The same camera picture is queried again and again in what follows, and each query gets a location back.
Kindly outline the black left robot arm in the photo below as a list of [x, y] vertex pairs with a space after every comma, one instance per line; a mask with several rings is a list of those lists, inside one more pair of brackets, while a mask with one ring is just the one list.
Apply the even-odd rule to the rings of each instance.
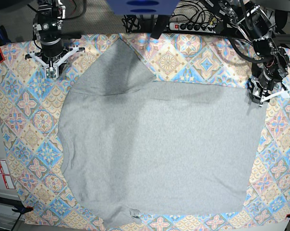
[[258, 58], [243, 54], [235, 44], [234, 38], [227, 38], [235, 52], [252, 64], [252, 76], [247, 81], [248, 95], [252, 102], [262, 107], [276, 96], [290, 97], [290, 89], [283, 84], [288, 75], [290, 60], [284, 48], [274, 41], [272, 24], [261, 7], [242, 0], [219, 0], [224, 12], [224, 27], [232, 26], [253, 45]]

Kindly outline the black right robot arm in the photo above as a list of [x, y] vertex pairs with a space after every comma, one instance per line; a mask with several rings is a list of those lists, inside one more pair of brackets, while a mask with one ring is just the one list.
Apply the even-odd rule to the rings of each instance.
[[79, 39], [79, 34], [63, 34], [63, 22], [66, 17], [66, 6], [60, 0], [39, 0], [38, 9], [33, 20], [33, 41], [39, 49], [30, 51], [25, 59], [33, 59], [44, 69], [45, 78], [60, 77], [67, 60], [77, 52], [85, 52], [84, 47], [66, 46], [64, 41]]

